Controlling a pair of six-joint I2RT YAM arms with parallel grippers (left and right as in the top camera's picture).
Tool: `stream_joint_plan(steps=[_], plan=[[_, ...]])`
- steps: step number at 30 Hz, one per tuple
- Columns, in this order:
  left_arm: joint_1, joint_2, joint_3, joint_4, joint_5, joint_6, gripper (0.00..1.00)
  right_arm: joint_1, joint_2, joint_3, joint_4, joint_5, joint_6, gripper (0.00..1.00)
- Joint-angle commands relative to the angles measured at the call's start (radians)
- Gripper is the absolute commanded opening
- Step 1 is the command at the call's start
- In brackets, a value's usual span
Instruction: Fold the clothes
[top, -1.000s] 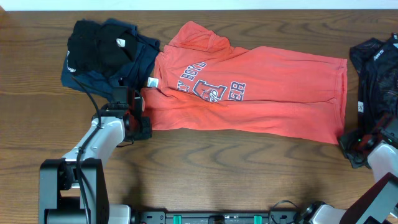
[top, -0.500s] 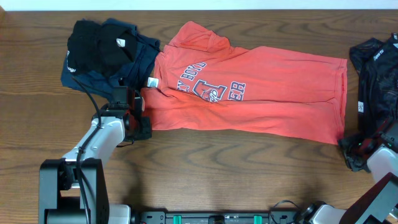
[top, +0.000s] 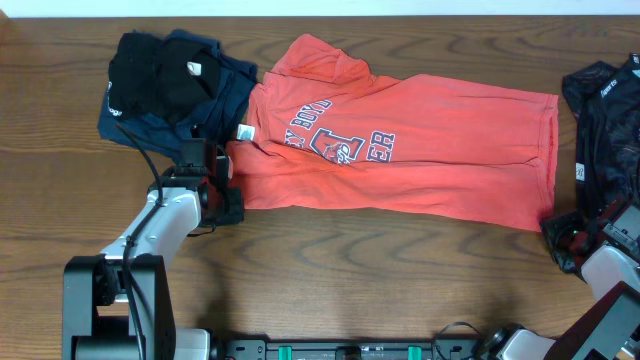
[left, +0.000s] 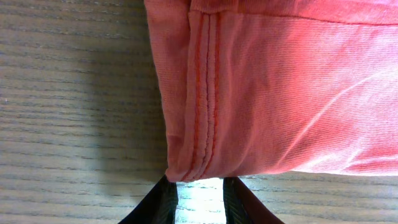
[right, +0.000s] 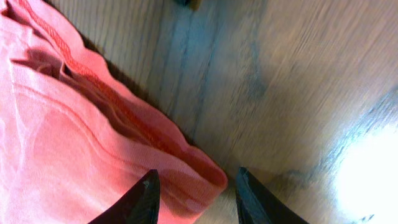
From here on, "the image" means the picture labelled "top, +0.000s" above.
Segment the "orange-red soccer t-shirt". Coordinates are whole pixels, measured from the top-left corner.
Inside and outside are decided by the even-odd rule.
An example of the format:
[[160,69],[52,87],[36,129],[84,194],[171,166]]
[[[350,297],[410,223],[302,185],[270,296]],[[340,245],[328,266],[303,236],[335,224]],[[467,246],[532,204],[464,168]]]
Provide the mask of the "orange-red soccer t-shirt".
[[251,92],[228,143],[249,209],[378,208],[535,231],[554,206],[558,99],[374,75],[305,34]]

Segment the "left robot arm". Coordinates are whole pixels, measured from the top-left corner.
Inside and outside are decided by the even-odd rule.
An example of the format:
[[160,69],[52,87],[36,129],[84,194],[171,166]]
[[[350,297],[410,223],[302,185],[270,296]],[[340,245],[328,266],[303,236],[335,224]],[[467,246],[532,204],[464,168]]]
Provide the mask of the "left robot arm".
[[221,359],[210,331],[179,328],[167,268],[185,239],[244,219],[224,147],[185,142],[176,165],[156,172],[146,203],[99,254],[75,256],[63,274],[65,359]]

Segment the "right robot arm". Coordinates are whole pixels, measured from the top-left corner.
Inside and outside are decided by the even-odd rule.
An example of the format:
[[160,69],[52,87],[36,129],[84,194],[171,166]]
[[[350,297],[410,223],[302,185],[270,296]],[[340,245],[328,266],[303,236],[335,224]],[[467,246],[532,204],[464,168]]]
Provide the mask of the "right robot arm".
[[639,206],[618,199],[595,220],[593,235],[579,232],[570,253],[595,304],[556,339],[518,324],[476,346],[476,359],[617,359],[639,357]]

